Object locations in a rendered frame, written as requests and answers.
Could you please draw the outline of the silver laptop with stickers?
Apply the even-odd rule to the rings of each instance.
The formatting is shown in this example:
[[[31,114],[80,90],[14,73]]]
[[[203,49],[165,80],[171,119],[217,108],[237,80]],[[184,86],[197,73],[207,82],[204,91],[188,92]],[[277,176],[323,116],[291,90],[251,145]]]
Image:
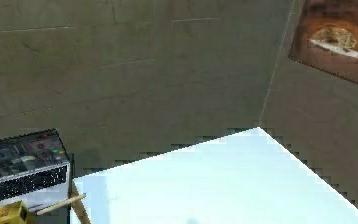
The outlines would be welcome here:
[[[0,206],[41,210],[70,196],[71,160],[56,129],[0,139]]]

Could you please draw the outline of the yellow box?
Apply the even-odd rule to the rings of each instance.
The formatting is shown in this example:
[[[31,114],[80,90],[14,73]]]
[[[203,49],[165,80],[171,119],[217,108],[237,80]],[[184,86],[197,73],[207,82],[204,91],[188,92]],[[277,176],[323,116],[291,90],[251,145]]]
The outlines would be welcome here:
[[[27,224],[28,214],[22,201],[0,206],[0,224]]]

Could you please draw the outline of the white table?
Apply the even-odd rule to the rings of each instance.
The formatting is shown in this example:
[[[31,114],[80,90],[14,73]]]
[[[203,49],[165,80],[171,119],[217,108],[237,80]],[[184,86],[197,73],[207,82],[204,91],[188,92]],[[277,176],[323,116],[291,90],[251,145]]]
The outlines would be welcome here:
[[[358,224],[358,209],[261,128],[76,179],[92,224]]]

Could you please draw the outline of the tan wooden stick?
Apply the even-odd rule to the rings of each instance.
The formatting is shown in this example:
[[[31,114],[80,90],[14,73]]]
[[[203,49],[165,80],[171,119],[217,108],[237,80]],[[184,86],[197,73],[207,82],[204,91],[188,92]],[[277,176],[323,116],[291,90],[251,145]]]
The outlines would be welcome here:
[[[85,198],[85,197],[86,197],[86,193],[83,193],[83,194],[74,196],[74,197],[72,197],[72,198],[66,199],[66,200],[64,200],[64,201],[61,201],[61,202],[58,202],[58,203],[56,203],[56,204],[54,204],[54,205],[51,205],[51,206],[49,206],[49,207],[46,207],[46,208],[44,208],[44,209],[42,209],[42,210],[39,210],[39,211],[36,212],[36,215],[37,215],[37,216],[41,216],[41,215],[43,215],[43,214],[49,213],[49,212],[54,211],[54,210],[56,210],[56,209],[59,209],[59,208],[61,208],[61,207],[70,205],[70,204],[72,204],[73,202],[76,202],[76,201],[78,201],[78,200],[81,200],[81,199],[83,199],[83,198]]]

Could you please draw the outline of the brown framed wall picture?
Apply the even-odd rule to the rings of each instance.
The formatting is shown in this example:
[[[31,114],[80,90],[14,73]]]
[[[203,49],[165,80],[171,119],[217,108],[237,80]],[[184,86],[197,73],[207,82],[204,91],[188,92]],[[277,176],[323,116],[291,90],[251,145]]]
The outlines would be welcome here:
[[[288,57],[358,85],[358,0],[305,0]]]

